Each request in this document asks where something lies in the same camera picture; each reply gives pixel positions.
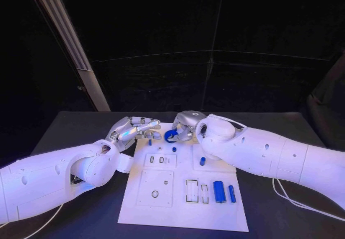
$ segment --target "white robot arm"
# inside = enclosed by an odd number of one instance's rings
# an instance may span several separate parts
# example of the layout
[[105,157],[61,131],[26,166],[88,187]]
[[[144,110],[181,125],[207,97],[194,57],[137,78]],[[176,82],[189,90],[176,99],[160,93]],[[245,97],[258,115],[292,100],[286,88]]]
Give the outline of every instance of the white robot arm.
[[[124,117],[105,140],[22,160],[0,169],[0,224],[33,217],[103,186],[116,170],[129,173],[133,158],[120,152],[136,138],[160,139],[159,120]],[[71,181],[71,175],[82,181]]]
[[[179,113],[183,128],[191,116],[191,111]],[[344,152],[296,142],[215,115],[198,119],[189,127],[207,160],[224,160],[258,176],[284,179],[312,188],[345,209]]]

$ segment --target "dark gray table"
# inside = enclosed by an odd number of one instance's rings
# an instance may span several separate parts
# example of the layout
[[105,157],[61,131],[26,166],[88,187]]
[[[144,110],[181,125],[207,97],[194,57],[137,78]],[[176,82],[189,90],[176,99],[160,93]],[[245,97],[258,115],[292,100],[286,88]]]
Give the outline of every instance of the dark gray table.
[[[323,146],[299,113],[217,113],[247,126],[269,130],[312,145]],[[92,143],[103,139],[124,116],[172,122],[175,112],[61,112],[33,154]],[[237,171],[248,233],[118,224],[117,218],[129,175],[116,172],[111,181],[68,202],[52,222],[32,238],[344,238],[345,223],[290,204],[271,188],[271,179]],[[309,206],[345,217],[341,207],[318,192],[283,182],[289,195]],[[23,238],[45,224],[56,209],[13,222],[0,229],[0,238]]]

